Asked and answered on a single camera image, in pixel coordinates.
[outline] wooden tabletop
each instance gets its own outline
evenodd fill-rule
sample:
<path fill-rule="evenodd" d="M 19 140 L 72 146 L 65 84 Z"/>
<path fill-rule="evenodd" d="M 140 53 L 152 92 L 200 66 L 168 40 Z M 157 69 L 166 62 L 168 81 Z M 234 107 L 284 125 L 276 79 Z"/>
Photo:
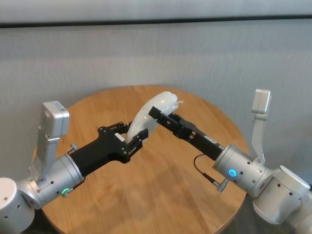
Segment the wooden tabletop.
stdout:
<path fill-rule="evenodd" d="M 129 86 L 107 90 L 69 107 L 67 136 L 58 147 L 62 155 L 70 144 L 83 146 L 97 138 L 97 129 L 119 121 L 130 122 L 153 96 L 171 91 L 183 100 L 176 111 L 222 145 L 229 143 L 248 153 L 247 144 L 232 121 L 203 99 L 162 86 Z M 194 167 L 200 152 L 158 126 L 127 164 L 110 162 L 85 183 L 43 208 L 52 224 L 66 234 L 208 234 L 226 227 L 239 210 L 245 193 L 229 183 L 223 193 Z M 208 157 L 199 168 L 223 176 Z"/>

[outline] dark wall trim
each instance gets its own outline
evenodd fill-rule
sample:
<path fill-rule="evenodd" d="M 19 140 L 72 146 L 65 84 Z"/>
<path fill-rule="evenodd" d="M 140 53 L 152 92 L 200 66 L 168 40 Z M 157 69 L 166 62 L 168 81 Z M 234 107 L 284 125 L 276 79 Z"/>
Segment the dark wall trim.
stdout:
<path fill-rule="evenodd" d="M 28 27 L 59 27 L 59 26 L 90 26 L 90 25 L 122 25 L 122 24 L 156 24 L 156 23 L 194 23 L 217 21 L 243 21 L 243 20 L 294 20 L 312 19 L 312 15 L 291 16 L 248 16 L 223 17 L 205 19 L 152 19 L 152 20 L 121 20 L 121 21 L 76 21 L 76 22 L 41 22 L 41 23 L 0 23 L 0 28 L 28 28 Z"/>

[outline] black cable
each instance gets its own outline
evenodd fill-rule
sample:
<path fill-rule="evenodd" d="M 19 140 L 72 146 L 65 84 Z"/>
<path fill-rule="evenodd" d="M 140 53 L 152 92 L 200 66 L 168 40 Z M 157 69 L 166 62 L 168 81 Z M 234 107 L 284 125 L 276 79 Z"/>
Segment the black cable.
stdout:
<path fill-rule="evenodd" d="M 205 154 L 199 154 L 199 155 L 197 155 L 197 156 L 194 158 L 194 161 L 193 161 L 194 167 L 195 167 L 196 170 L 198 170 L 198 172 L 201 173 L 201 174 L 204 174 L 204 173 L 197 167 L 197 165 L 196 165 L 196 159 L 198 159 L 200 156 L 203 156 L 203 155 L 205 155 Z"/>
<path fill-rule="evenodd" d="M 213 178 L 212 178 L 211 176 L 209 176 L 208 174 L 202 172 L 202 171 L 197 167 L 197 165 L 196 165 L 196 159 L 198 159 L 199 157 L 201 157 L 201 156 L 203 156 L 203 155 L 205 155 L 205 154 L 197 155 L 197 156 L 194 158 L 194 160 L 193 160 L 194 167 L 195 167 L 195 169 L 196 169 L 199 173 L 201 173 L 207 180 L 209 180 L 212 184 L 215 184 L 216 180 L 213 179 Z"/>

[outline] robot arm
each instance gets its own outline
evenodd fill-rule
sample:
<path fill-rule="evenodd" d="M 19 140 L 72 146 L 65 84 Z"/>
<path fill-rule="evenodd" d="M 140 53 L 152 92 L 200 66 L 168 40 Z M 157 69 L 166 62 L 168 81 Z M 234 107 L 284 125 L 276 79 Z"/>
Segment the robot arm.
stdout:
<path fill-rule="evenodd" d="M 267 119 L 270 91 L 256 90 L 253 112 L 255 113 L 252 146 L 256 156 L 251 157 L 234 145 L 223 147 L 182 117 L 165 115 L 153 107 L 149 115 L 173 134 L 199 149 L 203 155 L 215 161 L 214 168 L 225 176 L 218 183 L 201 172 L 219 192 L 231 181 L 253 197 L 253 207 L 259 216 L 271 224 L 283 221 L 291 223 L 298 233 L 312 233 L 312 194 L 310 186 L 284 166 L 271 170 L 264 166 L 262 138 Z"/>
<path fill-rule="evenodd" d="M 34 218 L 34 209 L 68 194 L 85 181 L 86 176 L 117 160 L 130 161 L 148 137 L 145 129 L 126 143 L 120 135 L 127 133 L 130 124 L 100 127 L 98 138 L 78 149 L 75 144 L 66 154 L 56 157 L 61 136 L 67 133 L 68 111 L 57 101 L 45 102 L 41 108 L 36 157 L 29 168 L 29 176 L 20 181 L 0 178 L 0 233 L 18 234 Z"/>

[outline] white plastic bag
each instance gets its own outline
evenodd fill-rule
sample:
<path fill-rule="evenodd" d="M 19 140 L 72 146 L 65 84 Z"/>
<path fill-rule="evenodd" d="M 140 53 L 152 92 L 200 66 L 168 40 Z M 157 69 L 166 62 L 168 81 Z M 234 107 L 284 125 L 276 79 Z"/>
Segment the white plastic bag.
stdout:
<path fill-rule="evenodd" d="M 150 99 L 137 113 L 132 121 L 128 133 L 126 134 L 126 142 L 130 142 L 133 137 L 144 129 L 148 129 L 149 136 L 157 126 L 156 119 L 148 115 L 153 106 L 159 109 L 162 113 L 169 115 L 178 108 L 178 104 L 182 101 L 177 101 L 177 96 L 168 91 L 162 92 Z"/>

